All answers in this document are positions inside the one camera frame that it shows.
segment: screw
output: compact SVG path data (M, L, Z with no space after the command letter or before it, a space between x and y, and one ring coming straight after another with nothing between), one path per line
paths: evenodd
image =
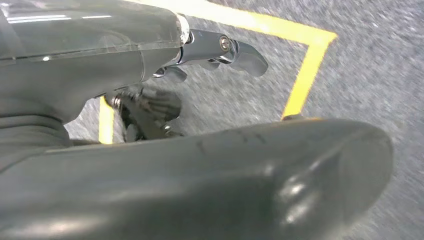
M225 52L227 52L228 49L230 48L230 40L228 39L227 36L222 36L219 39L219 44L221 46L221 49L224 50Z

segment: gray pavement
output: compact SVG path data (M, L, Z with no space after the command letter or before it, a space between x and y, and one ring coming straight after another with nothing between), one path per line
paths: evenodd
M395 171L384 195L346 240L424 239L424 1L422 0L211 0L338 34L316 76L303 114L355 119L392 136ZM196 135L278 121L307 46L189 17L192 28L223 32L251 43L270 69L253 78L221 66L186 67L189 78L150 86L183 99L174 124ZM97 140L98 101L67 126L74 138Z

